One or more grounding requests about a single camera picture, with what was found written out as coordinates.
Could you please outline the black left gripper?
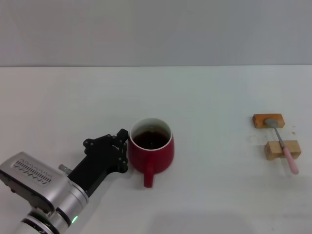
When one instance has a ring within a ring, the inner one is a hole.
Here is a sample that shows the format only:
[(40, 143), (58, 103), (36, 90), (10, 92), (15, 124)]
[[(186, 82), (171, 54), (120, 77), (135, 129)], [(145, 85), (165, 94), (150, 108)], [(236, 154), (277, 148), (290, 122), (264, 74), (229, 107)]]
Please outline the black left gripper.
[(128, 171), (127, 143), (129, 133), (120, 129), (116, 136), (107, 134), (83, 142), (86, 157), (68, 178), (91, 196), (107, 175)]

